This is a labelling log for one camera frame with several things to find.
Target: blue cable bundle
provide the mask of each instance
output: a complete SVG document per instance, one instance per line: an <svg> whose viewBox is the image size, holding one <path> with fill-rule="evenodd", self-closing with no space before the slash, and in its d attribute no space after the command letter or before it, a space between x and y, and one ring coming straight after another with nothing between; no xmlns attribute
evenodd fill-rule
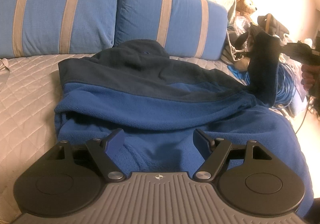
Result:
<svg viewBox="0 0 320 224"><path fill-rule="evenodd" d="M231 66L228 66L228 68L238 79L244 80L247 85L250 84L250 77L248 72L240 73ZM284 105L284 107L287 107L292 102L296 90L295 75L292 68L288 64L279 63L276 82L277 95L275 105Z"/></svg>

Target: beige quilted fabric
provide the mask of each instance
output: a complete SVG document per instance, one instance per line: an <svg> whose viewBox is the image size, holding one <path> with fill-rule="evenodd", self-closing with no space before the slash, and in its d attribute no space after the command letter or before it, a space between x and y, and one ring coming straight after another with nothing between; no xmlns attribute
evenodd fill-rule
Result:
<svg viewBox="0 0 320 224"><path fill-rule="evenodd" d="M0 223L20 215L13 184L55 143L53 109L62 94L58 62L88 55L46 55L9 59L9 78L0 90ZM218 61L177 58L206 69L227 66Z"/></svg>

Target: sofa back cushion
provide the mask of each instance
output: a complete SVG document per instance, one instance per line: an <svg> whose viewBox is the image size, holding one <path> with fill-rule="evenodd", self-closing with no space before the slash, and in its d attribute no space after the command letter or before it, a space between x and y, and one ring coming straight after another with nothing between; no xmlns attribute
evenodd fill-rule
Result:
<svg viewBox="0 0 320 224"><path fill-rule="evenodd" d="M172 56L218 60L227 11L207 0L118 0L115 45L158 41Z"/></svg>
<svg viewBox="0 0 320 224"><path fill-rule="evenodd" d="M0 0L0 58L113 46L117 0Z"/></svg>

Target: human hand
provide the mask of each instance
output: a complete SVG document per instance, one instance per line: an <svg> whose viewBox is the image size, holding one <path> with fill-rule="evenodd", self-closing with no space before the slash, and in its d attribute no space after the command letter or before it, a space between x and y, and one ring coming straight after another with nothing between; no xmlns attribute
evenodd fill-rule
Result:
<svg viewBox="0 0 320 224"><path fill-rule="evenodd" d="M320 74L320 66L312 66L303 64L301 67L302 70L302 81L304 90L308 91L316 83L316 79Z"/></svg>

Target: silver screw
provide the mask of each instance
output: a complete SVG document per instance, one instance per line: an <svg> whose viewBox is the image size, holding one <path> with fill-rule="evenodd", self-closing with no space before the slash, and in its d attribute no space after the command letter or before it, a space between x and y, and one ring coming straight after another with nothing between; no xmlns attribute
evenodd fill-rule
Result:
<svg viewBox="0 0 320 224"><path fill-rule="evenodd" d="M119 180L123 177L123 173L119 171L112 171L108 174L108 178L112 180Z"/></svg>
<svg viewBox="0 0 320 224"><path fill-rule="evenodd" d="M201 180L206 180L211 177L211 174L207 171L199 171L196 173L196 177Z"/></svg>

